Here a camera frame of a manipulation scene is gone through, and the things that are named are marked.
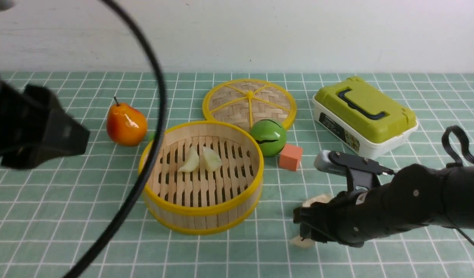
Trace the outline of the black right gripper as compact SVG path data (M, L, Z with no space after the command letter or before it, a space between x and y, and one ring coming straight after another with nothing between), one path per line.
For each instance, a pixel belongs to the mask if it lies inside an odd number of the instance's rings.
M387 185L369 191L340 192L333 199L319 197L314 206L293 210L300 237L315 242L336 242L362 247L364 242L387 237Z

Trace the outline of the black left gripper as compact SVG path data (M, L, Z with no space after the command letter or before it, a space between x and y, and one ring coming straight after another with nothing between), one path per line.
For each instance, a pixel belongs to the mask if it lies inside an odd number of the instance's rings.
M22 92L0 79L0 165L34 169L44 162L83 155L90 131L67 114L44 86Z

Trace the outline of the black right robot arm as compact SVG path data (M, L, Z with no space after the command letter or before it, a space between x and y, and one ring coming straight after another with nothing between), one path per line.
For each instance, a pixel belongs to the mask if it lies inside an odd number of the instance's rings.
M474 229L474 166L413 164L385 185L295 208L293 222L306 239L351 247L428 225Z

